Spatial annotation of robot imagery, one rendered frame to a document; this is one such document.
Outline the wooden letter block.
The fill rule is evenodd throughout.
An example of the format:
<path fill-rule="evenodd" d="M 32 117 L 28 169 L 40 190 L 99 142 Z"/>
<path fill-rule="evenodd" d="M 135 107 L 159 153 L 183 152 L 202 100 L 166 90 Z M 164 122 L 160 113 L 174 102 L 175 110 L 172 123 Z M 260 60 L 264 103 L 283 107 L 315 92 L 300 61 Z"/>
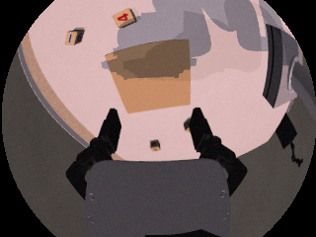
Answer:
<path fill-rule="evenodd" d="M 124 28 L 137 22 L 133 12 L 129 8 L 113 15 L 113 18 L 118 28 Z"/>
<path fill-rule="evenodd" d="M 190 122 L 190 119 L 188 119 L 185 123 L 184 123 L 184 129 L 186 132 L 190 132 L 190 129 L 189 129 L 189 122 Z"/>
<path fill-rule="evenodd" d="M 75 45 L 82 41 L 82 37 L 84 35 L 84 30 L 73 30 L 67 32 L 65 44 Z"/>
<path fill-rule="evenodd" d="M 158 140 L 150 141 L 150 149 L 154 151 L 160 151 L 160 143 Z"/>

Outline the orange flat mat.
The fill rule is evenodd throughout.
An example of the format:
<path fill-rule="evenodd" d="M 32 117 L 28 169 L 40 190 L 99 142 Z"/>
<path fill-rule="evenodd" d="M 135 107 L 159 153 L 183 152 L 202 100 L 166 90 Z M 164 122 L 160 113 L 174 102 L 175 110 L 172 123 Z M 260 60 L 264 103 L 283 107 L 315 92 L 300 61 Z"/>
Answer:
<path fill-rule="evenodd" d="M 128 114 L 191 104 L 188 39 L 140 44 L 105 58 Z"/>

